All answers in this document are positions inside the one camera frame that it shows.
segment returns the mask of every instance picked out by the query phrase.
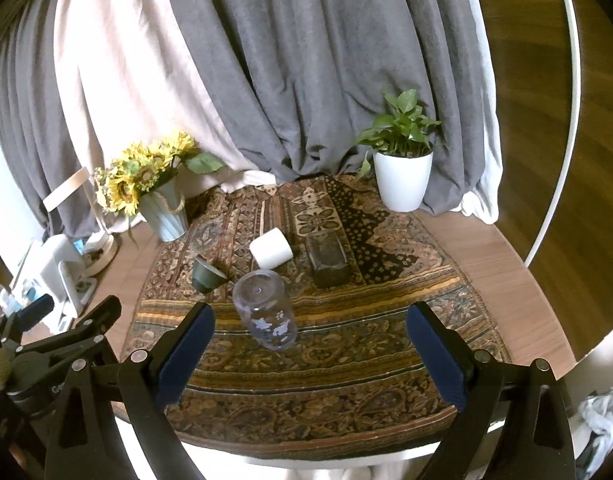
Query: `patterned rug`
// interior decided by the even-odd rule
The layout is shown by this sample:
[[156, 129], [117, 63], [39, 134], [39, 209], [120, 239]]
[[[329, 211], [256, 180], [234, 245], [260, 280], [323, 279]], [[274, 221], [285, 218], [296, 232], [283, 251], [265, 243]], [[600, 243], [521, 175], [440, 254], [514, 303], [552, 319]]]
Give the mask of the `patterned rug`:
[[[480, 296], [414, 214], [392, 213], [372, 182], [321, 177], [231, 195], [213, 190], [182, 239], [164, 246], [142, 289], [123, 358], [150, 348], [196, 301], [213, 306], [216, 335], [168, 419], [182, 440], [260, 458], [324, 460], [413, 446], [448, 427], [439, 396], [405, 330], [425, 300], [472, 348], [510, 362]], [[255, 267], [248, 245], [279, 227], [296, 257], [279, 267], [299, 325], [284, 352], [260, 346], [231, 303]], [[304, 236], [335, 230], [353, 275], [315, 286]], [[206, 295], [190, 284], [200, 254], [230, 282]]]

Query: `ceramic cup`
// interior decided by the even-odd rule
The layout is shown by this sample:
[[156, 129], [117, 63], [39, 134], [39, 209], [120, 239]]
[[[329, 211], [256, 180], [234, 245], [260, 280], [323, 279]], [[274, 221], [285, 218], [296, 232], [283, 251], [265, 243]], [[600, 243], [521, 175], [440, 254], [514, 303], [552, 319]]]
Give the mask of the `ceramic cup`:
[[208, 294], [211, 290], [225, 283], [226, 279], [224, 272], [216, 269], [205, 259], [200, 256], [195, 258], [191, 283], [196, 291]]
[[293, 259], [291, 246], [277, 227], [255, 238], [249, 248], [260, 269], [275, 269]]

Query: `clear plastic bottle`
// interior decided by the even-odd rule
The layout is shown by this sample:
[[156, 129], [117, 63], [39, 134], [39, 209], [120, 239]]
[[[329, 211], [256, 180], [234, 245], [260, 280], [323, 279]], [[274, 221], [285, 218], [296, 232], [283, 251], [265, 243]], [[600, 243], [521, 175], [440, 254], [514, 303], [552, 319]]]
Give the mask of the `clear plastic bottle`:
[[14, 312], [18, 310], [22, 310], [22, 306], [15, 299], [13, 294], [9, 293], [1, 284], [0, 284], [0, 307], [4, 312], [6, 317], [9, 317]]
[[276, 272], [254, 270], [243, 276], [233, 291], [240, 318], [264, 348], [285, 350], [295, 344], [298, 326], [285, 283]]

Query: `screw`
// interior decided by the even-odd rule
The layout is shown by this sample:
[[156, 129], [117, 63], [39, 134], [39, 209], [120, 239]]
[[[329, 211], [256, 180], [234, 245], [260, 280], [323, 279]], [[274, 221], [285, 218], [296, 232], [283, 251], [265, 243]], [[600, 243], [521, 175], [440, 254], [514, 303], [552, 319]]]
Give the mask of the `screw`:
[[148, 352], [146, 350], [136, 350], [131, 354], [131, 361], [134, 363], [141, 363], [148, 357]]
[[76, 359], [71, 365], [71, 370], [73, 370], [74, 372], [79, 372], [80, 370], [83, 370], [85, 366], [86, 361], [84, 359]]
[[491, 359], [493, 359], [491, 354], [489, 354], [486, 350], [482, 350], [481, 348], [476, 350], [473, 355], [475, 356], [475, 360], [479, 361], [480, 363], [488, 363]]
[[546, 359], [536, 359], [535, 366], [542, 370], [542, 372], [547, 372], [551, 369], [551, 365], [548, 364], [548, 361]]

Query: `curtain fold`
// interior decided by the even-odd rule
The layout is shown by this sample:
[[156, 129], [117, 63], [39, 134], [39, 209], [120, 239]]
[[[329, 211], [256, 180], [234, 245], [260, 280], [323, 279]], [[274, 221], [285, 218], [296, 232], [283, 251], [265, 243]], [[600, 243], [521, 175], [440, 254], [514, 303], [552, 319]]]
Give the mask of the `curtain fold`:
[[0, 42], [0, 144], [45, 237], [88, 236], [95, 221], [79, 189], [47, 213], [52, 190], [81, 168], [69, 136], [53, 64], [57, 0], [31, 0]]
[[59, 0], [55, 66], [75, 150], [91, 170], [129, 143], [188, 132], [227, 168], [178, 179], [187, 196], [221, 185], [274, 184], [235, 147], [169, 0]]
[[415, 88], [444, 123], [425, 206], [484, 171], [482, 70], [469, 0], [170, 0], [235, 145], [280, 180], [359, 168], [382, 91]]
[[499, 121], [496, 114], [495, 74], [480, 0], [469, 0], [469, 2], [475, 20], [483, 73], [481, 97], [484, 117], [484, 173], [473, 190], [465, 193], [460, 205], [454, 211], [461, 211], [465, 216], [475, 215], [487, 224], [494, 224], [499, 218], [497, 191], [503, 173]]

